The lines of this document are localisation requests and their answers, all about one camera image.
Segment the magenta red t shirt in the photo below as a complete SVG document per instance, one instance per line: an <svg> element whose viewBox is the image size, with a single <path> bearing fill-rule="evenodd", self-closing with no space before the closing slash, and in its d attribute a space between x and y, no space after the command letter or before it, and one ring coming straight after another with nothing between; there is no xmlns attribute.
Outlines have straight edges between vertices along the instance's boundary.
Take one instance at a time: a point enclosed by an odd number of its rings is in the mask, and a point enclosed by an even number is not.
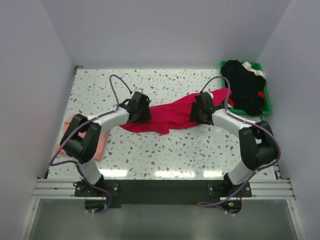
<svg viewBox="0 0 320 240"><path fill-rule="evenodd" d="M195 121L190 121L193 103L198 93L191 93L172 103L151 106L151 120L143 122L129 122L120 127L132 133L156 132L168 134L170 130L182 130L196 127L209 119L208 113L195 115Z"/></svg>

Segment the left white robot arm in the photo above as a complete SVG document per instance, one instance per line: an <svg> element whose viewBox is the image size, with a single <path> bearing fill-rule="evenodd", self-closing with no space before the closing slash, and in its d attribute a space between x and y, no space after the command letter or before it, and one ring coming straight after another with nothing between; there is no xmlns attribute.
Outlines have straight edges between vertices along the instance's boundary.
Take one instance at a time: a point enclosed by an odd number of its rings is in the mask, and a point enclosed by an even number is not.
<svg viewBox="0 0 320 240"><path fill-rule="evenodd" d="M119 103L114 110L95 116L76 114L72 118L60 146L67 156L75 160L88 193L99 196L104 190L104 177L94 160L100 136L114 127L151 119L150 98L139 91L134 91L129 99Z"/></svg>

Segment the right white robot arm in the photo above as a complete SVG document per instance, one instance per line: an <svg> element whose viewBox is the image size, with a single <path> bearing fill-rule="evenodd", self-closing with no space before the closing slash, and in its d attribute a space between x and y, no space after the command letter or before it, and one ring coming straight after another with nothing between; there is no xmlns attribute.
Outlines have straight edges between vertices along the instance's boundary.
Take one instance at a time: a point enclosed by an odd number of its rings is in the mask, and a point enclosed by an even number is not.
<svg viewBox="0 0 320 240"><path fill-rule="evenodd" d="M221 195L235 196L243 183L279 156L274 135L266 121L246 120L226 111L222 103L215 106L211 93L203 92L195 96L190 121L220 127L238 138L241 161L224 175L219 189Z"/></svg>

